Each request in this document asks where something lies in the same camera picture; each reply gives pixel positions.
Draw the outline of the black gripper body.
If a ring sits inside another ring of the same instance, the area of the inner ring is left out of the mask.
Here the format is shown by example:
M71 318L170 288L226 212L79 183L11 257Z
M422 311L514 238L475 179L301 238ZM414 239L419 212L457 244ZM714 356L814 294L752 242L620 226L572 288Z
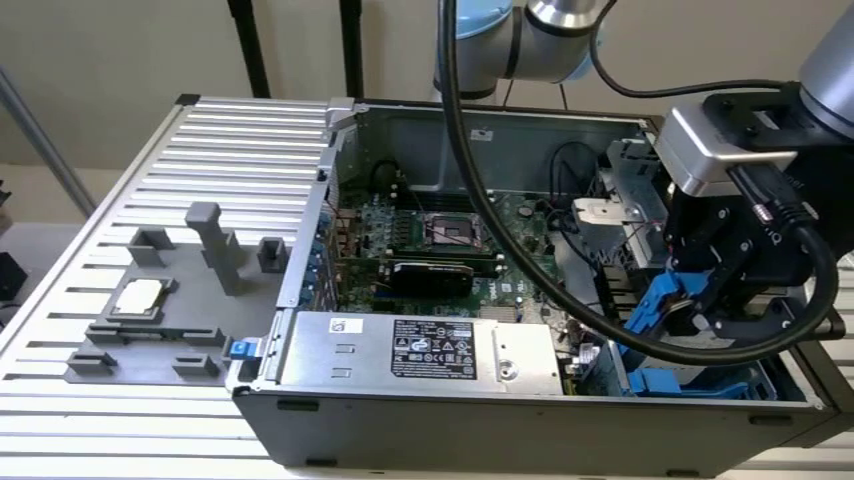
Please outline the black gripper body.
M786 297L761 313L749 310L770 288L797 287L829 271L816 264L798 231L822 238L825 261L853 250L853 148L806 151L786 168L738 163L724 178L721 195L676 192L666 232L676 270L706 277L690 295L696 313L717 337L749 346L809 320L804 303Z

